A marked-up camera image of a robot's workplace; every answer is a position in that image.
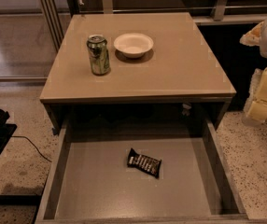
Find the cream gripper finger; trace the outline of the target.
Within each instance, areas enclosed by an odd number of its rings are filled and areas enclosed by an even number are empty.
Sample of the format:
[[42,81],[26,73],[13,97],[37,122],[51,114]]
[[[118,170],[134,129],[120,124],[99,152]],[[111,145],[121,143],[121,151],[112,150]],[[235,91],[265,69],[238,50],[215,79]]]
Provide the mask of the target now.
[[247,124],[262,124],[267,120],[267,68],[256,69],[252,75],[244,115]]
[[240,43],[250,47],[258,46],[260,44],[260,33],[263,24],[263,21],[260,22],[246,34],[242,35],[242,37],[240,38]]

